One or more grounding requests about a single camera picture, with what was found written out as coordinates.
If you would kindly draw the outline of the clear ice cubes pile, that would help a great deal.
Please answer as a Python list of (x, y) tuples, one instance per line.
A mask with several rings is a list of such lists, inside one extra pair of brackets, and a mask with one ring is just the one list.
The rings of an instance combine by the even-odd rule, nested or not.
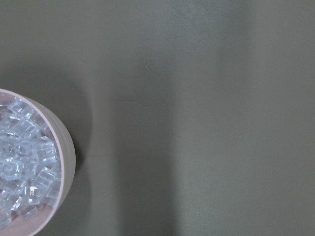
[(48, 124), (22, 99), (1, 100), (0, 227), (55, 207), (60, 186), (60, 155)]

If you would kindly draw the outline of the pink bowl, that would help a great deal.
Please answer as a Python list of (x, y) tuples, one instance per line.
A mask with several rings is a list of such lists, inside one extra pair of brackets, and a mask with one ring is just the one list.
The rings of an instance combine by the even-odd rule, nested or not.
[(0, 233), (33, 236), (67, 196), (76, 166), (61, 120), (27, 97), (0, 91)]

